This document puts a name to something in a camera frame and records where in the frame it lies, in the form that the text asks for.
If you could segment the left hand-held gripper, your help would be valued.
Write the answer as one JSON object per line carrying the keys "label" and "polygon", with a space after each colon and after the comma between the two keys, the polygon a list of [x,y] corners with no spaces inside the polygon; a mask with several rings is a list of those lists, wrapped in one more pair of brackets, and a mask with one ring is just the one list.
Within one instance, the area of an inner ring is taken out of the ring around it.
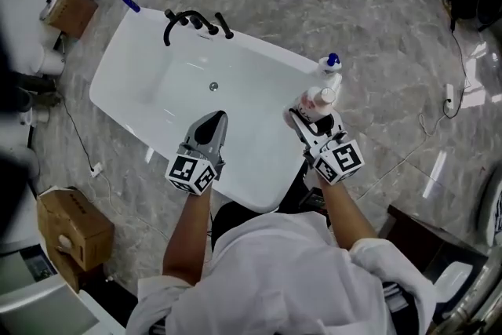
{"label": "left hand-held gripper", "polygon": [[220,179],[225,166],[220,149],[226,140],[227,126],[227,113],[214,111],[189,127],[167,170],[167,179],[176,189],[202,195],[213,181]]}

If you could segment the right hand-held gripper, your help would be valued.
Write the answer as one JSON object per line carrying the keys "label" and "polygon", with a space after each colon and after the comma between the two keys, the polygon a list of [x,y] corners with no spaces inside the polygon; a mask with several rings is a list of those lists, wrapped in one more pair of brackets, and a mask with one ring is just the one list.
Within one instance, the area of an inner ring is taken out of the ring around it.
{"label": "right hand-held gripper", "polygon": [[290,108],[288,113],[295,133],[305,144],[305,159],[326,182],[341,182],[365,165],[357,140],[347,138],[338,112],[311,125],[296,109]]}

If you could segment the pink white bottle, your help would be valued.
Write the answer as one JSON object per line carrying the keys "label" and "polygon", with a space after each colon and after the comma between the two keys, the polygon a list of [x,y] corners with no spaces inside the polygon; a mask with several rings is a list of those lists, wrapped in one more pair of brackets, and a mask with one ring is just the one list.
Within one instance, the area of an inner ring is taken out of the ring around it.
{"label": "pink white bottle", "polygon": [[331,113],[335,100],[336,92],[332,88],[325,87],[321,89],[313,86],[285,107],[283,118],[286,124],[293,128],[293,118],[289,113],[289,110],[293,109],[304,121],[309,124],[315,123]]}

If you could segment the white bathtub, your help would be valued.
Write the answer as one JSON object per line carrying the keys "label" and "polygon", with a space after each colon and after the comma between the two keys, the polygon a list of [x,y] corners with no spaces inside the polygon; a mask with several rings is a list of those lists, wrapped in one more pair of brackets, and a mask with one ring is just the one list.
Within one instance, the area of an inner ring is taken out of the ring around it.
{"label": "white bathtub", "polygon": [[90,100],[168,160],[192,123],[226,112],[225,166],[213,189],[258,213],[272,211],[304,161],[283,111],[322,86],[317,63],[240,32],[226,39],[189,24],[175,26],[165,46],[167,25],[160,10],[128,11],[96,70]]}

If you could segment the person's right forearm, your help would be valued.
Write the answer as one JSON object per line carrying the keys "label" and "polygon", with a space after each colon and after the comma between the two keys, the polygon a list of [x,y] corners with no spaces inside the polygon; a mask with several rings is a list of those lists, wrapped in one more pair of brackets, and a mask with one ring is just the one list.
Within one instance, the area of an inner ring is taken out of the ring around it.
{"label": "person's right forearm", "polygon": [[343,183],[329,184],[320,175],[318,180],[338,246],[350,250],[361,239],[376,239],[377,233]]}

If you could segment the person's left forearm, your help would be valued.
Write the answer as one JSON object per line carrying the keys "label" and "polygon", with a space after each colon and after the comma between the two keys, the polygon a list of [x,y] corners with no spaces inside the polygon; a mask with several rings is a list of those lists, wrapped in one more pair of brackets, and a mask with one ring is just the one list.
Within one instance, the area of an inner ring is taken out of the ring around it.
{"label": "person's left forearm", "polygon": [[162,274],[191,286],[201,280],[210,213],[211,187],[189,195],[166,247]]}

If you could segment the white pump bottle blue cap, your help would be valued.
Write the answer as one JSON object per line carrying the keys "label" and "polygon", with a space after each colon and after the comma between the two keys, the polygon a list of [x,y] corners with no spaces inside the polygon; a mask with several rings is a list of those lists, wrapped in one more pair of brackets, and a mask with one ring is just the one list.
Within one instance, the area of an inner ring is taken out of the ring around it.
{"label": "white pump bottle blue cap", "polygon": [[339,89],[342,82],[341,68],[342,63],[336,53],[330,53],[318,61],[318,76],[335,92]]}

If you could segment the person's black trousers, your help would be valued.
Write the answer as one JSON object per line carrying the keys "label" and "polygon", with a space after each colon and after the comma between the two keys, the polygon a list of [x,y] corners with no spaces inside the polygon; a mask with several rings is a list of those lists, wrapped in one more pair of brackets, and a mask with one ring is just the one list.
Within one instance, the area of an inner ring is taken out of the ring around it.
{"label": "person's black trousers", "polygon": [[[330,228],[331,222],[322,191],[316,187],[308,189],[305,184],[308,172],[309,166],[304,162],[276,212],[285,214],[316,212],[325,217],[326,227]],[[212,249],[214,249],[216,241],[221,235],[259,215],[259,213],[247,209],[237,202],[229,202],[221,206],[212,221]]]}

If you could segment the black hand shower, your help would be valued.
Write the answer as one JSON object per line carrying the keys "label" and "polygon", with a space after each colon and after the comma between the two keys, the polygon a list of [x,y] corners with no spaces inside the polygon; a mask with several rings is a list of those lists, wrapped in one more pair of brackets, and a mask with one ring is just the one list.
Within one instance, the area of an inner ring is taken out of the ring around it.
{"label": "black hand shower", "polygon": [[226,20],[224,19],[223,15],[221,13],[215,13],[215,18],[218,20],[220,23],[221,28],[224,31],[224,35],[226,39],[233,39],[234,37],[234,32],[229,28]]}

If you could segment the black faucet spout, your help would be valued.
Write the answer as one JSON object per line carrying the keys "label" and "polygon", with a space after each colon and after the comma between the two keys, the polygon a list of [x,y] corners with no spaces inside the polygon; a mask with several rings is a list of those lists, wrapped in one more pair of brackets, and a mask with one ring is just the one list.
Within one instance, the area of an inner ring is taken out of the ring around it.
{"label": "black faucet spout", "polygon": [[169,20],[167,17],[167,19],[169,20],[169,23],[168,25],[166,26],[166,29],[164,30],[164,34],[163,34],[163,42],[165,44],[165,46],[170,46],[171,45],[171,42],[170,42],[170,39],[169,39],[169,36],[170,36],[170,32],[172,29],[174,29],[175,25],[177,23],[179,23],[179,19],[182,17],[182,16],[185,16],[187,17],[188,21],[190,21],[190,17],[191,16],[196,16],[197,18],[200,19],[200,21],[202,22],[202,26],[205,26],[207,28],[207,31],[209,32],[210,35],[216,35],[219,31],[219,28],[210,23],[201,13],[195,11],[195,10],[187,10],[187,11],[183,11],[183,12],[180,12],[180,13],[175,13],[176,15],[176,18],[173,19],[173,20]]}

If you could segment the large cardboard box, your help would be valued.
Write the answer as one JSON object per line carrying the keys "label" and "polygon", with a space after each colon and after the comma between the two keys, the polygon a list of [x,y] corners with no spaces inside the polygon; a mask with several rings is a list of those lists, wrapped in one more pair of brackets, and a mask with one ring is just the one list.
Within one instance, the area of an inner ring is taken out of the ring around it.
{"label": "large cardboard box", "polygon": [[115,226],[79,190],[39,195],[37,219],[46,246],[70,255],[83,270],[110,258]]}

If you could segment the person's white shirt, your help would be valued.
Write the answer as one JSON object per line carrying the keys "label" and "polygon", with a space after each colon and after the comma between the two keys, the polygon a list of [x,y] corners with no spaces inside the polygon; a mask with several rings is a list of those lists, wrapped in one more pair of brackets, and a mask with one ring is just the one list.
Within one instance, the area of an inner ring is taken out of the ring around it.
{"label": "person's white shirt", "polygon": [[404,335],[425,335],[435,288],[391,242],[361,239],[342,249],[318,213],[266,213],[216,241],[197,284],[141,279],[125,332],[395,335],[391,309],[403,301],[412,312]]}

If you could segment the white cylindrical bin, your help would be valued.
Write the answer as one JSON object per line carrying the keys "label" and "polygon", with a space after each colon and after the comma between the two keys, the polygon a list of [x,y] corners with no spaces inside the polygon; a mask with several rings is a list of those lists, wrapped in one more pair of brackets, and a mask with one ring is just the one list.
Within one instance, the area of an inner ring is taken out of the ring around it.
{"label": "white cylindrical bin", "polygon": [[36,49],[31,61],[31,70],[36,75],[59,76],[63,73],[64,66],[64,55],[44,46]]}

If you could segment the cardboard box with white item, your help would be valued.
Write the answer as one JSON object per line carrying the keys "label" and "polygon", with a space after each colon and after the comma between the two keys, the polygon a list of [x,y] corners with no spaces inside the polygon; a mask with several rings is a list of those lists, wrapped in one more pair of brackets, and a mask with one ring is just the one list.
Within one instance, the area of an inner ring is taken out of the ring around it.
{"label": "cardboard box with white item", "polygon": [[39,19],[72,38],[80,39],[97,8],[93,0],[46,0]]}

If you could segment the white striped bag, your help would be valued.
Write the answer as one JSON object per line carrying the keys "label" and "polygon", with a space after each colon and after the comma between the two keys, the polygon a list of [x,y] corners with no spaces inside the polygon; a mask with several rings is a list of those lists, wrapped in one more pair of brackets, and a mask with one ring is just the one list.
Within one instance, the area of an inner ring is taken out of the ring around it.
{"label": "white striped bag", "polygon": [[488,247],[502,245],[502,163],[493,169],[482,191],[476,229]]}

